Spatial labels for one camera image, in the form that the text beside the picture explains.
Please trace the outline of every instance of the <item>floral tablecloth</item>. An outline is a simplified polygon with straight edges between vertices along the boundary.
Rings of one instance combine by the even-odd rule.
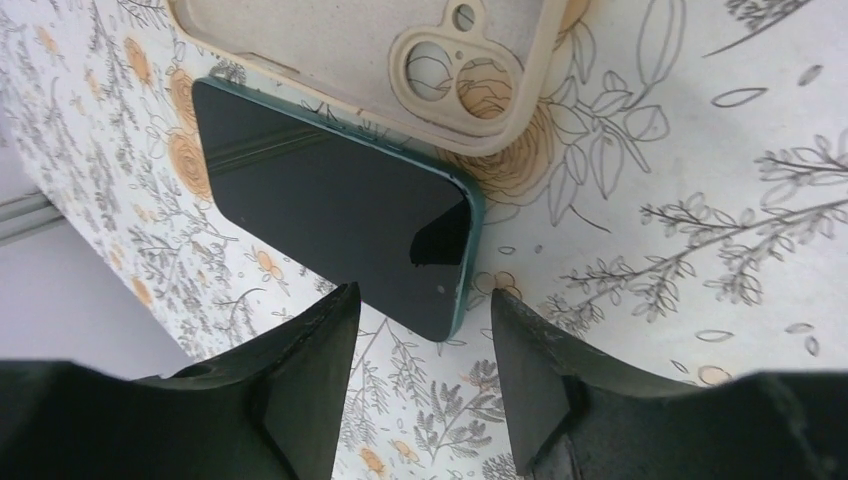
[[[2,0],[3,140],[196,359],[333,286],[216,210],[193,79],[272,92],[473,173],[488,210],[464,327],[432,344],[365,309],[334,476],[508,479],[496,287],[698,385],[848,365],[846,15],[840,0],[572,0],[529,128],[475,159],[196,48],[160,0]],[[498,75],[479,64],[468,99],[503,108]]]

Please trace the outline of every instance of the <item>drawn branch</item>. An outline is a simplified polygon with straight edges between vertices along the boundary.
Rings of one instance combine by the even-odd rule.
[[[439,388],[436,382],[431,383],[432,412],[418,411],[414,432],[418,448],[430,455],[433,464],[444,448],[460,458],[476,458],[479,448],[491,444],[486,422],[502,423],[505,419],[496,369],[497,365],[488,360],[475,363],[465,380],[477,387],[477,392],[467,402],[460,395],[461,385],[448,388],[442,383]],[[466,415],[473,420],[458,425],[467,419]]]
[[[542,99],[557,138],[566,146],[562,159],[553,162],[547,190],[553,226],[569,211],[576,213],[574,202],[590,173],[606,200],[617,189],[626,164],[635,163],[642,172],[651,172],[639,143],[664,139],[671,129],[660,105],[643,106],[642,102],[677,63],[685,28],[684,0],[652,0],[636,46],[641,86],[634,93],[618,73],[609,70],[603,75],[603,91],[592,101],[582,100],[580,94],[594,65],[594,37],[582,22],[569,32],[566,39],[574,48],[566,78]]]
[[[427,387],[425,386],[425,372],[421,368],[424,359],[412,354],[411,349],[418,348],[413,342],[403,341],[392,332],[391,326],[386,324],[386,330],[392,337],[394,347],[392,348],[392,365],[396,371],[389,374],[392,389],[395,395],[403,400],[411,400],[416,407],[429,404]]]
[[[121,20],[129,20],[132,27],[153,27],[157,30],[168,26],[168,12],[162,0],[117,0]]]
[[[726,52],[752,40],[771,27],[789,18],[804,5],[812,0],[726,0],[724,2],[729,13],[735,20],[743,22],[750,31],[748,35],[736,40],[718,50],[712,51],[704,58]]]
[[[543,315],[560,328],[582,335],[592,324],[604,319],[598,306],[602,299],[618,306],[622,294],[629,293],[641,301],[632,315],[648,322],[668,312],[676,312],[680,301],[677,281],[695,277],[695,269],[686,259],[695,252],[715,247],[717,257],[728,272],[718,279],[703,283],[718,290],[718,300],[759,305],[763,287],[757,278],[763,264],[770,260],[785,261],[798,245],[807,245],[817,236],[835,238],[837,224],[848,224],[848,197],[842,190],[837,199],[790,209],[786,202],[807,187],[841,187],[848,184],[848,129],[840,135],[839,146],[821,135],[815,137],[815,148],[798,147],[766,152],[755,160],[760,164],[761,180],[774,183],[760,200],[762,216],[752,208],[743,209],[736,217],[709,207],[700,192],[685,201],[641,208],[642,224],[659,223],[667,238],[686,236],[686,248],[672,256],[646,256],[649,265],[636,270],[619,256],[609,263],[597,260],[584,273],[573,269],[560,278],[569,289],[579,289],[588,298],[569,302],[564,294],[555,293],[539,305]]]

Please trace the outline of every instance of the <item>beige phone case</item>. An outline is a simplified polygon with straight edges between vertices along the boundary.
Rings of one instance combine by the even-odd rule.
[[[567,2],[167,5],[175,28],[203,48],[365,120],[484,156],[508,146],[530,122]]]

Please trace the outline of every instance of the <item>green phone frame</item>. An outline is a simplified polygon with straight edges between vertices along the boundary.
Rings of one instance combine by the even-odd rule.
[[[471,228],[468,232],[465,254],[463,255],[462,264],[460,265],[459,282],[457,284],[456,292],[454,293],[456,302],[454,303],[450,333],[445,338],[427,338],[427,340],[433,342],[444,342],[449,340],[454,334],[456,334],[457,331],[459,331],[465,317],[468,289],[471,285],[471,276],[474,273],[474,260],[477,257],[477,247],[480,243],[480,236],[483,229],[483,217],[486,209],[486,201],[483,191],[480,189],[474,177],[454,165],[428,157],[420,152],[405,149],[402,146],[383,141],[379,138],[369,137],[356,126],[334,121],[329,115],[319,115],[316,112],[294,105],[291,102],[287,102],[279,97],[269,95],[260,90],[227,82],[214,77],[200,78],[196,80],[195,83],[203,83],[211,87],[224,90],[250,102],[270,108],[302,122],[306,122],[314,127],[341,135],[344,138],[379,150],[380,152],[397,158],[398,160],[423,168],[456,185],[456,187],[462,192],[463,196],[465,196],[468,200],[471,207]]]

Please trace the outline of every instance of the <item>black object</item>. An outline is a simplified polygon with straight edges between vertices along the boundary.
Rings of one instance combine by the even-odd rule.
[[[0,478],[329,479],[359,309],[341,286],[167,379],[0,362]]]
[[[701,389],[616,360],[502,290],[492,330],[519,475],[848,478],[845,374],[757,373]]]
[[[424,338],[449,338],[482,224],[470,177],[343,136],[368,132],[295,118],[341,128],[329,116],[208,82],[192,95],[221,213],[332,283],[358,282],[364,301]]]

